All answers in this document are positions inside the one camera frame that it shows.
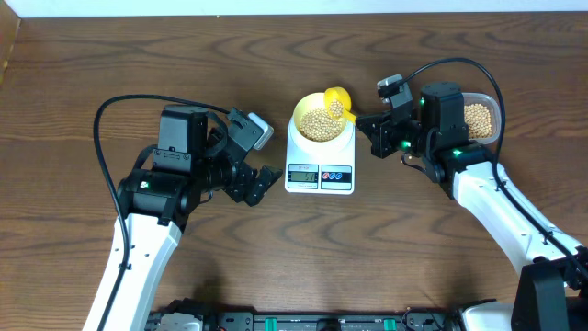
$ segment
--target yellow scoop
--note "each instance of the yellow scoop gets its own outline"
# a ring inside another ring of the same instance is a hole
[[[351,97],[342,87],[331,87],[324,91],[324,107],[329,116],[335,120],[341,117],[356,125],[357,116],[349,112],[351,110]]]

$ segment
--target yellow bean pile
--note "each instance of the yellow bean pile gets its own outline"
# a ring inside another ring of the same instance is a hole
[[[466,123],[469,126],[470,139],[490,138],[492,136],[492,123],[490,111],[481,104],[473,104],[464,108]]]
[[[300,133],[314,142],[328,142],[342,130],[341,122],[332,119],[325,108],[313,109],[302,115],[300,120]]]
[[[333,117],[336,119],[340,118],[343,115],[343,109],[343,104],[339,102],[339,100],[333,100],[333,102],[331,102],[331,105],[329,105],[331,115],[333,115]]]

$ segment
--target wooden table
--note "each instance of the wooden table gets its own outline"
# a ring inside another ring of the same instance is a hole
[[[465,56],[498,80],[508,122],[502,163],[564,231],[588,242],[586,14],[27,19],[0,90],[0,329],[80,329],[102,277],[115,211],[91,124],[107,98],[185,97],[254,111],[276,129],[248,160],[283,166],[288,118],[305,95],[351,91],[359,114],[386,109],[375,85]],[[420,74],[490,95],[463,64]],[[164,103],[107,111],[115,182],[157,139]],[[389,311],[512,301],[517,276],[484,228],[398,155],[358,135],[350,197],[287,194],[249,208],[223,193],[197,208],[155,308],[192,297],[260,311]]]

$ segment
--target digital kitchen scale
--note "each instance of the digital kitchen scale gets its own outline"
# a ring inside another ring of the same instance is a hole
[[[305,138],[298,129],[302,115],[324,108],[324,93],[303,98],[288,125],[288,149],[284,181],[292,193],[351,194],[356,186],[356,127],[346,119],[341,134],[324,143]]]

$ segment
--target plastic container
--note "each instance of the plastic container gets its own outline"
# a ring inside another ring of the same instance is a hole
[[[498,139],[498,135],[500,134],[500,126],[502,119],[500,115],[500,107],[498,107],[498,104],[492,97],[486,96],[483,93],[464,92],[462,94],[464,106],[481,104],[490,111],[490,125],[492,126],[492,136],[490,136],[489,138],[476,138],[471,140],[483,144],[494,143],[494,141]]]
[[[344,118],[339,119],[342,123],[341,126],[343,129],[336,138],[333,138],[330,141],[320,143],[314,142],[300,133],[299,127],[302,115],[317,108],[324,108],[324,93],[313,93],[308,95],[294,108],[294,113],[292,114],[292,119],[289,124],[289,132],[294,143],[300,149],[310,154],[324,154],[340,151],[347,146],[353,137],[354,132],[354,125]]]

